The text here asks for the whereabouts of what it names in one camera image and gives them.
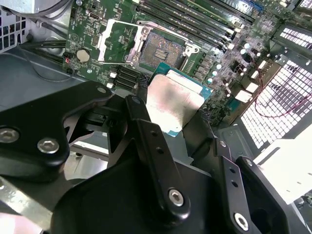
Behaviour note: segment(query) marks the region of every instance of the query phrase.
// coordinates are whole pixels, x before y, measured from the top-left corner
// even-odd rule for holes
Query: vent grille
[[[26,40],[26,18],[8,14],[0,9],[0,54]]]
[[[312,74],[289,60],[259,95],[257,110],[265,116],[290,113],[281,117],[262,117],[253,103],[241,117],[258,149],[265,142],[271,144],[282,138],[312,109],[310,98],[294,108],[311,93]]]

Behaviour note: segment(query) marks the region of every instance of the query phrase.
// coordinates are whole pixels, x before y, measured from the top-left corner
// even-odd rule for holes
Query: metal plate
[[[165,75],[156,75],[148,87],[146,107],[151,121],[165,133],[181,131],[203,103],[198,93]]]

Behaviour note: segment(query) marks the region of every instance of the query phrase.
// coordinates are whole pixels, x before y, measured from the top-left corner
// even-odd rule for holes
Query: black metal bracket
[[[255,163],[242,156],[236,164],[241,169],[244,185],[248,187],[247,198],[252,204],[250,213],[262,233],[309,233],[293,208],[286,204]]]
[[[0,129],[12,131],[2,132],[0,175],[31,181],[55,179],[68,158],[68,143],[74,142],[80,116],[105,105],[111,96],[104,85],[90,81],[1,112]]]
[[[225,232],[260,233],[252,225],[240,169],[232,162],[226,143],[213,135],[201,112],[195,114],[183,133],[193,165],[215,180],[215,197],[221,204]]]
[[[19,135],[14,142],[0,143],[0,175],[53,180],[62,172],[69,144],[99,130],[109,136],[109,166],[120,163],[135,144],[147,192],[154,195],[151,210],[161,223],[176,226],[190,214],[189,197],[161,129],[150,122],[137,96],[112,97],[108,88],[89,81],[1,112],[0,122]],[[42,139],[48,139],[46,152],[39,148]]]

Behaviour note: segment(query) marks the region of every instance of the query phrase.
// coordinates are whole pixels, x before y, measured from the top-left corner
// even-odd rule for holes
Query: screw hole
[[[235,181],[232,181],[234,187],[238,188],[238,184]]]
[[[156,151],[157,151],[159,154],[163,154],[163,153],[164,153],[164,151],[163,151],[160,147],[157,147],[157,148],[156,148]]]
[[[245,221],[242,219],[242,218],[238,218],[238,221],[242,224],[242,225],[245,225]]]
[[[151,134],[153,135],[153,136],[158,136],[158,134],[156,133],[156,132],[154,132],[154,131],[151,131]]]

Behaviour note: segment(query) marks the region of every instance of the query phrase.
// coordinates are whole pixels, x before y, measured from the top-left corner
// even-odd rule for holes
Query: black mechanical linkage
[[[137,80],[139,97],[89,81],[0,112],[0,182],[53,210],[48,233],[309,233],[255,164],[233,162],[202,112],[183,128],[193,166],[174,162]],[[108,169],[71,188],[60,180],[69,146],[94,131],[107,133]]]

